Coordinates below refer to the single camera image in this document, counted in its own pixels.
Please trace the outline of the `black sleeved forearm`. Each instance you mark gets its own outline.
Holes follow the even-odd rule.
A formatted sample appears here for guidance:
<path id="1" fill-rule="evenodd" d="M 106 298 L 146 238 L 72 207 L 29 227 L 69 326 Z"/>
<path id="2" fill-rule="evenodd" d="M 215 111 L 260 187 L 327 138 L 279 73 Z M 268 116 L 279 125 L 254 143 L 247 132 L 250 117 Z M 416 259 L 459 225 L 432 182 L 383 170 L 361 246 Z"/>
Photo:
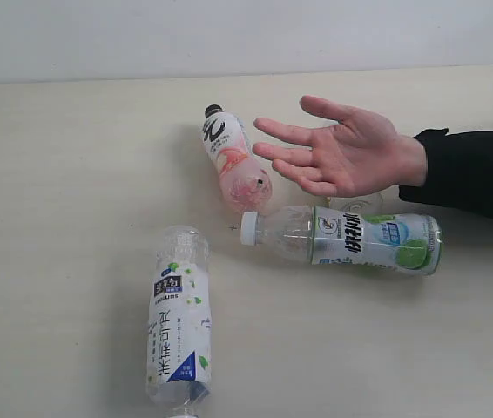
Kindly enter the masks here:
<path id="1" fill-rule="evenodd" d="M 428 129 L 415 139 L 424 147 L 427 175 L 421 186 L 401 185 L 400 199 L 493 219 L 493 131 Z"/>

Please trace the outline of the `open bare human hand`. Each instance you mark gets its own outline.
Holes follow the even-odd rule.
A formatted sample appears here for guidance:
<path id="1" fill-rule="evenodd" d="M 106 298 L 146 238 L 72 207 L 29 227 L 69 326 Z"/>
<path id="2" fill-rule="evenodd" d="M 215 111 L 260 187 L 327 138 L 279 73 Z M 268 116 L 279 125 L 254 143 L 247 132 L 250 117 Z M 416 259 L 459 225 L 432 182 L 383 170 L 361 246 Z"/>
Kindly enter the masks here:
<path id="1" fill-rule="evenodd" d="M 353 198 L 393 185 L 422 186 L 427 175 L 423 145 L 397 132 L 389 119 L 324 98 L 304 96 L 306 113 L 335 125 L 307 128 L 257 118 L 254 126 L 292 148 L 258 142 L 253 152 L 282 177 L 315 196 Z"/>

